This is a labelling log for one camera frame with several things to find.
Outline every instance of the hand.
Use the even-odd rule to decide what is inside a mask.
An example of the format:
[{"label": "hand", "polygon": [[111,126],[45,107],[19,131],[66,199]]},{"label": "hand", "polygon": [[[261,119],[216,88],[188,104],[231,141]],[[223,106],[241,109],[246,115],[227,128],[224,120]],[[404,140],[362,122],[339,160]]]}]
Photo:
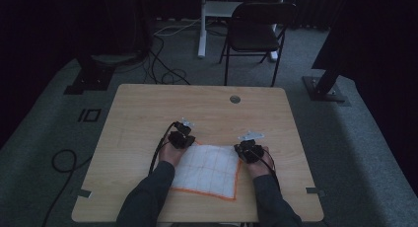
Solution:
[{"label": "hand", "polygon": [[180,162],[181,156],[187,150],[185,149],[175,149],[173,145],[169,142],[169,136],[167,135],[164,139],[165,144],[158,155],[159,161],[167,161],[172,164],[174,167]]},{"label": "hand", "polygon": [[[265,151],[268,152],[268,147],[267,146],[263,146],[262,147]],[[265,163],[268,164],[268,166],[273,169],[273,161],[271,160],[270,156],[267,154],[267,152],[264,152],[264,155],[261,157],[261,159],[263,161],[265,161]],[[263,176],[263,175],[269,175],[270,171],[268,170],[268,168],[265,166],[264,163],[262,163],[262,161],[258,160],[257,162],[254,162],[252,164],[247,164],[246,167],[248,168],[249,171],[249,175],[255,179],[258,176]]]}]

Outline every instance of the sleeve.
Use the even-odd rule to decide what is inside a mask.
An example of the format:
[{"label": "sleeve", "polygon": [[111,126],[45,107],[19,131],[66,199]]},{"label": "sleeve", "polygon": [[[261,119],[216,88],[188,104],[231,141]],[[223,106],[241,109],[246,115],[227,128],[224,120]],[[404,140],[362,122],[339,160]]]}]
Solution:
[{"label": "sleeve", "polygon": [[253,184],[260,226],[302,226],[301,217],[283,199],[271,175],[259,176]]},{"label": "sleeve", "polygon": [[126,197],[117,216],[117,226],[156,226],[174,179],[174,166],[159,162],[153,174]]}]

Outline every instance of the dark background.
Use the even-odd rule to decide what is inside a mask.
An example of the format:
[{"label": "dark background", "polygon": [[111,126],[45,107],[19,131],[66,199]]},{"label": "dark background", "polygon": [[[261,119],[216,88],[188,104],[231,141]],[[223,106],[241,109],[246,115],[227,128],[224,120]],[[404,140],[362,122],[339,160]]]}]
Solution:
[{"label": "dark background", "polygon": [[[105,0],[66,1],[80,29],[78,39],[87,53],[128,50],[118,44]],[[200,17],[200,0],[141,1],[149,4],[152,18]],[[313,68],[335,71],[356,82],[394,157],[417,192],[418,81],[414,72],[418,68],[418,0],[285,1],[299,7],[294,28],[331,27]],[[72,33],[66,25],[68,19],[60,7],[55,0],[0,0],[1,146],[56,71],[76,55]],[[144,44],[137,43],[131,50],[142,47]]]}]

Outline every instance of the tripod base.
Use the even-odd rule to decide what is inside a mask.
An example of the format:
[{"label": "tripod base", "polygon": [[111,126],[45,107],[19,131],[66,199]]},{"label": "tripod base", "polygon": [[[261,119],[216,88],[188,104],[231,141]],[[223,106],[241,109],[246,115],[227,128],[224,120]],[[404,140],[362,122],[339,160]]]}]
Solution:
[{"label": "tripod base", "polygon": [[114,67],[99,68],[95,79],[89,81],[85,80],[85,72],[82,69],[73,85],[67,86],[64,95],[82,95],[84,91],[106,91],[114,69]]},{"label": "tripod base", "polygon": [[320,77],[302,77],[304,80],[305,86],[307,87],[308,93],[312,101],[323,101],[323,102],[336,102],[340,106],[349,107],[350,102],[347,97],[342,96],[338,87],[336,85],[332,86],[332,89],[329,90],[326,94],[318,93],[316,90],[317,82],[320,80]]}]

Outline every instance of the gray carpet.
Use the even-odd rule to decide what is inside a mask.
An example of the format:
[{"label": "gray carpet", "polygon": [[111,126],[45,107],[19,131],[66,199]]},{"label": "gray carpet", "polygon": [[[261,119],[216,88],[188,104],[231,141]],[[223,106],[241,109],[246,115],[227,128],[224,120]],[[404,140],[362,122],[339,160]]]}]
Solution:
[{"label": "gray carpet", "polygon": [[[225,32],[222,27],[209,26],[209,29]],[[192,85],[223,85],[225,64],[218,64],[218,60],[224,38],[208,35],[206,57],[201,59],[197,58],[198,36],[199,31],[188,29],[161,37],[164,48],[159,57],[170,69],[186,72],[186,80]],[[417,196],[398,168],[354,82],[340,77],[336,83],[347,96],[349,106],[310,100],[302,76],[318,77],[323,73],[310,68],[326,36],[327,32],[317,30],[289,30],[276,81],[276,87],[287,92],[314,182],[324,193],[320,197],[324,220],[329,226],[417,226]],[[157,53],[161,45],[155,39],[153,51]],[[86,91],[78,96],[63,95],[80,70],[77,62],[73,60],[57,72],[0,151],[0,226],[42,225],[49,206],[69,176],[52,169],[52,157],[62,149],[74,150],[77,164],[91,157],[118,85],[154,83],[146,73],[153,58],[118,67],[107,91]],[[99,59],[112,62],[120,57]],[[258,64],[257,60],[232,58],[229,85],[269,86],[274,63]],[[154,69],[160,80],[166,69],[159,63]],[[97,121],[83,121],[80,120],[83,110],[101,110],[101,114]],[[71,155],[58,156],[56,164],[69,169]],[[114,226],[114,223],[75,223],[71,219],[76,191],[87,170],[88,165],[74,172],[46,226]],[[326,223],[305,225],[326,226]]]}]

